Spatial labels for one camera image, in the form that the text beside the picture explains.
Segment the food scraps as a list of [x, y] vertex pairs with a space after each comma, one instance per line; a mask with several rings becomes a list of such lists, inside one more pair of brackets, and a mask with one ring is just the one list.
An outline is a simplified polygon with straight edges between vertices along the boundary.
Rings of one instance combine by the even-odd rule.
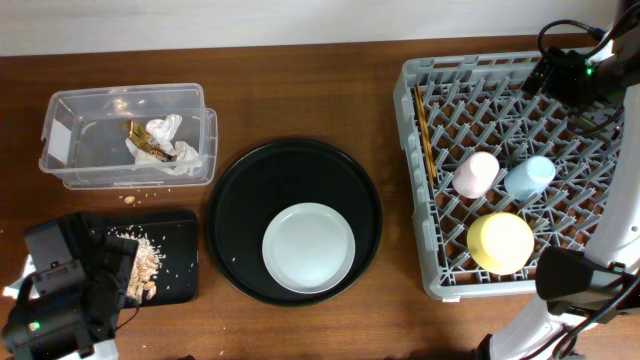
[[133, 268], [127, 288], [127, 296], [134, 299], [138, 305], [150, 301], [157, 293], [157, 276], [163, 267], [166, 256], [161, 252], [161, 246], [139, 225], [129, 225], [124, 229], [111, 227], [109, 235], [133, 240], [138, 243]]

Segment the yellow bowl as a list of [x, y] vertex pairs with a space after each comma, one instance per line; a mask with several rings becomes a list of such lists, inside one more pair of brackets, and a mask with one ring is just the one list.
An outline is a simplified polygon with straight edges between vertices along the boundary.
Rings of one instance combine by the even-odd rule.
[[472, 259], [496, 275], [512, 274], [523, 268], [534, 249], [531, 227], [508, 212], [476, 219], [467, 231], [466, 242]]

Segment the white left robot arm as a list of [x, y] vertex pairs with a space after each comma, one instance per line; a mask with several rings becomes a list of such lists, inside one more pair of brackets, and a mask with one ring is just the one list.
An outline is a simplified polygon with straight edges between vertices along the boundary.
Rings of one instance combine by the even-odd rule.
[[138, 242], [73, 213], [24, 233], [35, 271], [20, 284], [2, 338], [12, 359], [117, 359], [115, 336]]

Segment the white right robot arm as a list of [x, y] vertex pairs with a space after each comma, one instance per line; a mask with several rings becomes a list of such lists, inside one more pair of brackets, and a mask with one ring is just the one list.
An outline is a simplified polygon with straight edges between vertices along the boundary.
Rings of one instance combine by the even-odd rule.
[[540, 45], [541, 59], [522, 89], [577, 117], [599, 105], [618, 107], [624, 131], [606, 208], [584, 252], [542, 252], [536, 296], [507, 328], [483, 339], [475, 359], [568, 359], [590, 326], [639, 312], [638, 2], [620, 2], [609, 31], [586, 30], [598, 41], [588, 53]]

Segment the gold foil wrapper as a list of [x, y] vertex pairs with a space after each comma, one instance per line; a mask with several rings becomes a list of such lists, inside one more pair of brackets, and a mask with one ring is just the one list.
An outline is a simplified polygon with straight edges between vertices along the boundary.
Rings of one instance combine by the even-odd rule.
[[171, 155], [162, 150], [159, 142], [134, 120], [127, 120], [123, 124], [123, 129], [127, 132], [127, 139], [144, 153], [151, 155], [161, 162], [175, 160], [175, 155]]

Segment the pink cup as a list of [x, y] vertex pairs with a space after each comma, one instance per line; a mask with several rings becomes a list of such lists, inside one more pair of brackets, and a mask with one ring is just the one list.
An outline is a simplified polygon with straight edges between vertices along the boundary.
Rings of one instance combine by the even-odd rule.
[[488, 192], [500, 170], [497, 158], [488, 152], [476, 152], [454, 171], [455, 191], [469, 199], [477, 199]]

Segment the light blue cup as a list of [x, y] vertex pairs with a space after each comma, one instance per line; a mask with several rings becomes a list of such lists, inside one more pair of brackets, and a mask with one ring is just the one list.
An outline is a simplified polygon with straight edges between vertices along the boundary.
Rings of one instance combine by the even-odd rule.
[[504, 187], [515, 200], [525, 201], [542, 193], [555, 176], [556, 167], [551, 160], [533, 156], [507, 173]]

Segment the grey plate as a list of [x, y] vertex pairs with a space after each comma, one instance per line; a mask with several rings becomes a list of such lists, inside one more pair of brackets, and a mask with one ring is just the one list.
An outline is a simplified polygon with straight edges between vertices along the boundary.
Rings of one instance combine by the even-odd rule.
[[267, 226], [261, 253], [269, 275], [298, 294], [328, 291], [344, 280], [355, 261], [355, 235], [347, 220], [319, 203], [299, 203]]

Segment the white napkin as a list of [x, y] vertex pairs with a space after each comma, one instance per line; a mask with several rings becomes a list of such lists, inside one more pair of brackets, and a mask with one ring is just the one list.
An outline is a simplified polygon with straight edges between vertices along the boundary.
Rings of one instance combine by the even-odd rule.
[[170, 114], [164, 119], [152, 119], [145, 126], [141, 125], [159, 142], [162, 150], [176, 156], [174, 161], [161, 162], [136, 148], [126, 138], [125, 145], [134, 158], [134, 164], [159, 165], [162, 172], [172, 176], [193, 176], [195, 171], [202, 166], [199, 153], [185, 141], [173, 141], [182, 120], [181, 115]]

